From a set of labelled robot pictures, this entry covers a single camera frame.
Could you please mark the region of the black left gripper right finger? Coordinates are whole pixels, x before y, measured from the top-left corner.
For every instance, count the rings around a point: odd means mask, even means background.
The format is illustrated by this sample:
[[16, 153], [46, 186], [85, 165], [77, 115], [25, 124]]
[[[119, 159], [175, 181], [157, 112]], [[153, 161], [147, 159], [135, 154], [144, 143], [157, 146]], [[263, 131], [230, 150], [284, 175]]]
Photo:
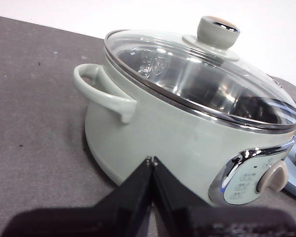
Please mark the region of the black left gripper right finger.
[[152, 161], [153, 201], [169, 235], [201, 235], [210, 205], [183, 185], [157, 157]]

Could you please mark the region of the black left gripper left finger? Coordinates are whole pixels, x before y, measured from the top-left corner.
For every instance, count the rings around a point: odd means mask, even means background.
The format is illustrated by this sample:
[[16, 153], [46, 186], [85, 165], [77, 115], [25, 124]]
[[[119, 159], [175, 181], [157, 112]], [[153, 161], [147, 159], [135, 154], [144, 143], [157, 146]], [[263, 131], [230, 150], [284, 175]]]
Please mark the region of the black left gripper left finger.
[[95, 206], [96, 235], [147, 235], [151, 210], [151, 157]]

